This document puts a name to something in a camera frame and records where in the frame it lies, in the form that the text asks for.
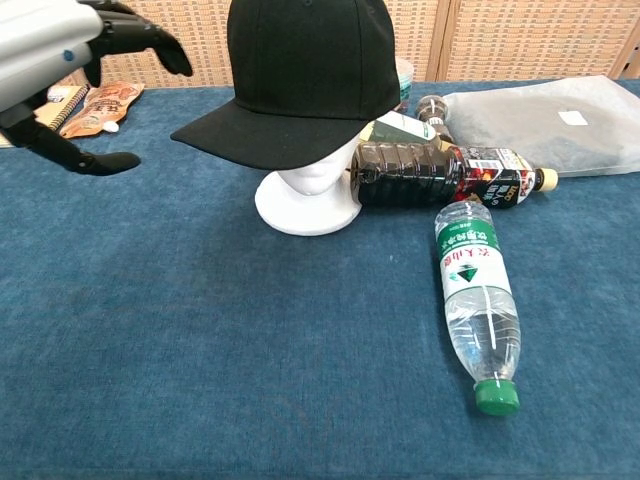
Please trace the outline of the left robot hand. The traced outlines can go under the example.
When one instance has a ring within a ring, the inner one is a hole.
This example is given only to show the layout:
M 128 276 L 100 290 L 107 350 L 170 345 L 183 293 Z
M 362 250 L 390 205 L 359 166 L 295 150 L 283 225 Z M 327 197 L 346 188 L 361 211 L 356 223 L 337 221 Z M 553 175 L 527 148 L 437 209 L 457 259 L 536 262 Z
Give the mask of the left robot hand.
M 4 1 L 1 4 L 1 134 L 65 170 L 110 176 L 137 167 L 129 152 L 93 154 L 38 121 L 49 89 L 81 69 L 93 87 L 105 56 L 154 50 L 166 71 L 190 77 L 179 40 L 121 1 Z

